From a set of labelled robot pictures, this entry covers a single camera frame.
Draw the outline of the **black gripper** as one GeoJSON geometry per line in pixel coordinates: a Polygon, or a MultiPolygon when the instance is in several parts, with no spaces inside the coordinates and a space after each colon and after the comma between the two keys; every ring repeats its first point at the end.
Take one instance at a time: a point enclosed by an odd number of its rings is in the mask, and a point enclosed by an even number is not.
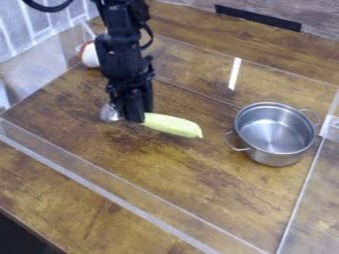
{"type": "Polygon", "coordinates": [[[107,78],[105,92],[112,99],[121,99],[124,119],[137,123],[144,121],[144,111],[153,110],[152,56],[141,55],[151,42],[141,46],[140,38],[139,33],[103,33],[93,41],[101,75],[107,78]]]}

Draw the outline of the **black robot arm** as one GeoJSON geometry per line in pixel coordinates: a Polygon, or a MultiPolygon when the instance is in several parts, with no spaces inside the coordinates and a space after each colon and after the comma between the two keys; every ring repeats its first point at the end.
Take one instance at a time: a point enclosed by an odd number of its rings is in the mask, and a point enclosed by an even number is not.
{"type": "Polygon", "coordinates": [[[91,1],[105,26],[93,44],[109,105],[127,121],[143,123],[153,109],[153,57],[141,53],[153,42],[148,5],[144,0],[91,1]]]}

